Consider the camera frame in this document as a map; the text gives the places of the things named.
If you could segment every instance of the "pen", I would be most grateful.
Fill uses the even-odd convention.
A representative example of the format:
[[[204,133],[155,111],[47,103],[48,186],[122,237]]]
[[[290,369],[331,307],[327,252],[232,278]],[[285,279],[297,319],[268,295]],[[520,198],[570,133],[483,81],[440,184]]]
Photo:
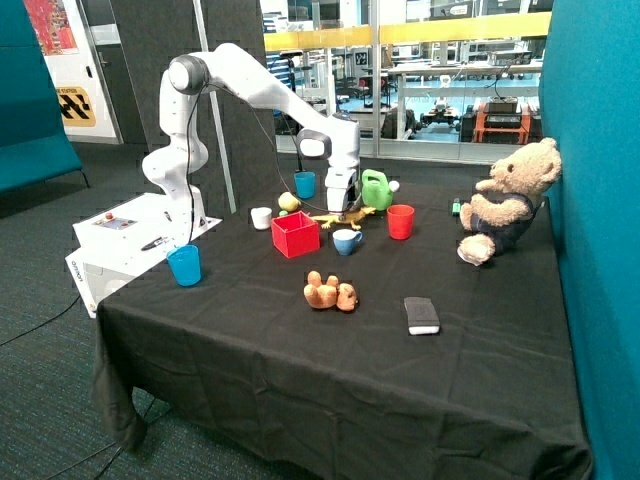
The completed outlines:
[[[157,247],[158,245],[162,245],[166,241],[166,237],[158,237],[153,242],[147,243],[144,247],[142,247],[142,251],[151,250],[152,248]]]

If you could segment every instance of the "toy lizard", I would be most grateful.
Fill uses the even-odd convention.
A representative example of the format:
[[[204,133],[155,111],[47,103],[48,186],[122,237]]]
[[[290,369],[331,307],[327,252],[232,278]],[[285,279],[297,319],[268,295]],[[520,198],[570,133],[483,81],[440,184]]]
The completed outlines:
[[[344,215],[332,214],[332,215],[318,215],[311,217],[316,222],[325,222],[321,225],[323,229],[331,228],[334,223],[349,223],[354,230],[360,230],[360,225],[356,225],[357,222],[362,220],[367,215],[371,215],[376,211],[375,207],[362,207],[356,212],[345,212]]]

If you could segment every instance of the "teal panel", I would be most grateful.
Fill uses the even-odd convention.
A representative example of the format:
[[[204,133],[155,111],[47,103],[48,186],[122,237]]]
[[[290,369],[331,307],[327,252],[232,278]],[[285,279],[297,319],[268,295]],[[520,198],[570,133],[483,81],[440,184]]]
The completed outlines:
[[[63,128],[60,106],[39,47],[0,48],[0,146]]]
[[[556,1],[540,98],[554,233],[596,479],[640,478],[640,3]]]
[[[80,170],[64,133],[0,147],[0,192]]]

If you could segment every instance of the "cable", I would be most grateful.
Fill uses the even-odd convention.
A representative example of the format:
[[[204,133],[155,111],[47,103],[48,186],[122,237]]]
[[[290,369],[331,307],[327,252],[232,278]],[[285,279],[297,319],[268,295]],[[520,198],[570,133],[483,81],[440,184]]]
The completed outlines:
[[[289,188],[289,185],[287,185],[287,182],[284,180],[284,177],[282,176],[282,172],[280,171],[280,162],[278,161],[278,148],[273,144],[273,142],[271,141],[271,137],[269,137],[269,134],[267,133],[267,131],[262,126],[262,122],[258,118],[258,115],[256,114],[255,109],[251,105],[249,105],[249,107],[251,108],[251,112],[253,113],[254,117],[256,117],[256,120],[258,121],[258,125],[260,126],[260,129],[264,133],[265,137],[267,137],[267,141],[271,144],[271,147],[273,147],[273,149],[275,150],[275,153],[276,153],[276,169],[278,170],[278,176],[280,177],[280,181],[285,186],[287,191],[289,193],[291,193],[291,189]],[[360,178],[360,164],[358,164],[358,178]],[[352,184],[351,187],[349,187],[349,188],[351,189],[351,188],[354,188],[354,187],[355,187],[355,184]],[[327,210],[326,208],[318,207],[316,205],[312,205],[312,204],[307,203],[307,202],[302,201],[302,200],[300,200],[300,203],[303,204],[303,205],[306,205],[309,208],[313,208],[315,210],[319,210],[321,212],[326,212],[326,213],[341,214],[341,213],[348,212],[348,210],[341,210],[339,212],[334,212],[332,210]]]
[[[46,322],[41,323],[40,325],[33,327],[30,330],[27,330],[26,332],[21,333],[20,335],[16,335],[13,338],[10,338],[9,340],[0,343],[0,347],[4,347],[5,345],[13,342],[14,340],[17,340],[21,337],[24,337],[25,335],[31,333],[31,332],[35,332],[36,330],[38,330],[39,328],[44,327],[45,325],[50,324],[51,322],[53,322],[54,320],[57,320],[58,318],[60,318],[62,315],[64,315],[65,313],[67,313],[69,310],[71,310],[71,308],[73,308],[73,306],[78,302],[78,300],[80,300],[80,295],[78,295],[76,297],[76,299],[71,302],[71,305],[69,305],[67,308],[65,308],[62,312],[60,312],[58,315],[56,315],[55,317],[50,318],[49,320],[47,320]]]
[[[153,400],[151,400],[151,403],[149,403],[149,406],[147,407],[147,409],[144,412],[144,415],[142,415],[143,419],[147,418],[147,415],[149,414],[149,411],[151,410],[151,407],[153,407],[153,404],[156,401],[156,397],[153,397]],[[107,470],[109,470],[109,467],[111,466],[111,464],[115,461],[116,458],[118,458],[120,456],[120,454],[122,453],[122,447],[118,447],[118,449],[116,450],[116,453],[113,454],[113,457],[111,457],[111,459],[107,462],[107,464],[102,467],[102,470],[100,470],[100,472],[93,477],[93,480],[98,480],[99,478],[101,478]]]
[[[193,102],[193,108],[191,109],[191,113],[189,114],[189,120],[187,120],[187,172],[185,173],[185,178],[187,181],[187,188],[189,189],[189,196],[191,197],[191,227],[189,228],[189,241],[187,244],[191,243],[193,239],[193,229],[195,228],[196,222],[196,214],[195,214],[195,200],[193,198],[193,191],[191,190],[191,185],[189,185],[189,167],[191,165],[191,146],[189,145],[189,139],[191,138],[189,128],[191,127],[191,120],[193,119],[193,114],[196,111],[196,107],[198,106],[198,101],[200,100],[200,96],[204,91],[205,87],[208,87],[209,84],[204,83],[196,96],[195,102]]]
[[[144,414],[144,417],[147,416],[147,414],[149,413],[149,410],[151,410],[151,406],[153,405],[153,403],[156,401],[156,399],[154,398],[151,403],[149,404],[149,406],[147,407],[147,410]],[[153,425],[154,423],[156,423],[158,420],[160,420],[162,417],[164,417],[165,415],[167,415],[168,413],[171,412],[171,407],[169,407],[166,411],[162,412],[160,415],[158,415],[156,418],[154,418],[153,420],[150,420],[148,423],[149,425]],[[60,475],[62,475],[63,473],[68,472],[69,470],[71,470],[72,468],[77,467],[78,465],[86,462],[87,460],[91,460],[93,457],[95,457],[96,455],[101,454],[102,452],[104,452],[105,450],[108,450],[109,448],[113,447],[114,445],[116,445],[116,442],[110,443],[109,445],[102,447],[100,450],[96,450],[95,452],[93,452],[90,455],[87,455],[86,457],[84,457],[82,460],[78,460],[76,463],[74,463],[73,465],[69,465],[68,467],[65,467],[64,469],[54,473],[53,475],[48,476],[45,480],[52,480]],[[100,471],[100,473],[98,473],[98,475],[94,478],[100,478],[102,475],[105,474],[105,472],[107,471],[107,469],[109,468],[109,466],[113,463],[113,461],[120,456],[120,453],[122,451],[122,448],[118,448],[118,450],[116,450],[116,453],[113,455],[113,457],[111,457],[111,459],[109,460],[108,464]]]
[[[99,455],[100,453],[104,452],[105,450],[113,447],[116,444],[116,442],[110,443],[109,445],[107,445],[106,447],[102,447],[100,450],[97,450],[95,452],[93,452],[91,455],[88,455],[86,457],[84,457],[82,460],[77,461],[76,463],[74,463],[73,465],[70,465],[68,467],[65,467],[63,470],[60,470],[57,473],[54,473],[53,475],[48,476],[45,480],[52,480],[53,478],[56,478],[60,475],[62,475],[63,473],[68,472],[69,470],[71,470],[74,467],[77,467],[78,465],[80,465],[81,463],[86,462],[87,460],[92,459],[93,457],[95,457],[96,455]]]

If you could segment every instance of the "poster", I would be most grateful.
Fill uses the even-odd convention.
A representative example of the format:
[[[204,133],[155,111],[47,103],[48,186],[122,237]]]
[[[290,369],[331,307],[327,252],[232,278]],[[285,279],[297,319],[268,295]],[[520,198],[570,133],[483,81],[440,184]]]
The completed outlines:
[[[24,0],[24,5],[43,55],[78,53],[62,0]]]

